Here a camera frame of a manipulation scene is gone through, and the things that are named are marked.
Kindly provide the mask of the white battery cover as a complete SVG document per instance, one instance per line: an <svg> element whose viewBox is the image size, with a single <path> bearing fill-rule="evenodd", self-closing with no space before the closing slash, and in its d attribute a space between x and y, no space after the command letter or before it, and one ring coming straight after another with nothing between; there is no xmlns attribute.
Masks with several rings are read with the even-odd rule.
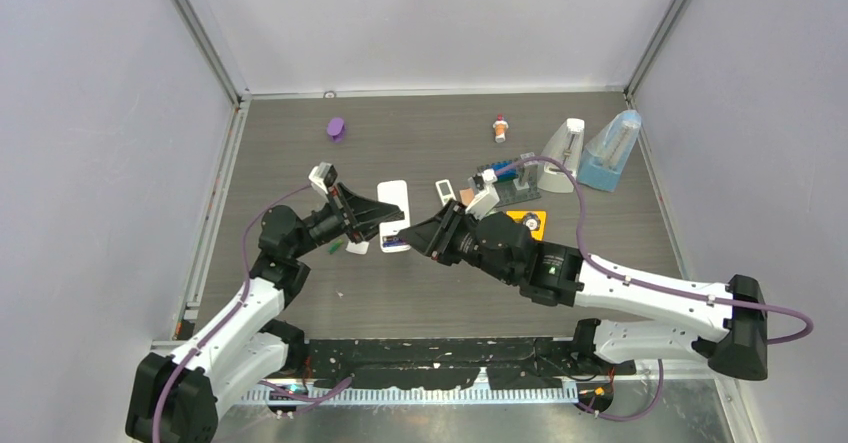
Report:
<svg viewBox="0 0 848 443"><path fill-rule="evenodd" d="M345 247L345 250L348 253L356 254L356 255L365 255L369 250L369 243L367 241L363 242L353 242L348 241Z"/></svg>

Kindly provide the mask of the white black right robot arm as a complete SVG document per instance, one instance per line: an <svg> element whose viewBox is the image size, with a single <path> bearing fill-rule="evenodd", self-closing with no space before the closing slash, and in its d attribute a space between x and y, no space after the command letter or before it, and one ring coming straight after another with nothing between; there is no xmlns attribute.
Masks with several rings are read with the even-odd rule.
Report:
<svg viewBox="0 0 848 443"><path fill-rule="evenodd" d="M703 361L713 371L763 381L767 317L758 309L757 280L692 282L627 268L574 247L535 239L504 213L477 219L456 202L398 237L418 253L451 266L460 262L518 288L534 303L607 309L636 323L585 319L574 332L571 360L584 373L639 359Z"/></svg>

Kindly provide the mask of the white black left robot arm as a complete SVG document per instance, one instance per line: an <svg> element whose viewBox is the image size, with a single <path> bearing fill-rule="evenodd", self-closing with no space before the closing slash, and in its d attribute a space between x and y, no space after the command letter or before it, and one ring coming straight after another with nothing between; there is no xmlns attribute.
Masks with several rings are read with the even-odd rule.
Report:
<svg viewBox="0 0 848 443"><path fill-rule="evenodd" d="M262 379L298 375L307 361L302 330L278 321L300 293L310 268L300 257L346 236L376 236L404 218L397 205L359 196L342 183L315 185L325 204L301 218L283 199L252 224L260 253L246 264L239 290L204 326L169 354L149 353L133 382L125 433L138 442L210 442L219 422Z"/></svg>

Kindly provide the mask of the blue purple battery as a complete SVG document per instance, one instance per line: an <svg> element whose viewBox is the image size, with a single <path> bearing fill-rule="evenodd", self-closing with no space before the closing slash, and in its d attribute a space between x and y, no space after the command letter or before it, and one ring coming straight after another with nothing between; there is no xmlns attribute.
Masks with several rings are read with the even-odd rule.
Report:
<svg viewBox="0 0 848 443"><path fill-rule="evenodd" d="M401 244L401 243L391 243L391 244L384 246L384 250L386 252L402 252L402 251L408 251L410 249L411 249L411 246L408 245L408 244L405 244L405 243L403 243L403 244Z"/></svg>

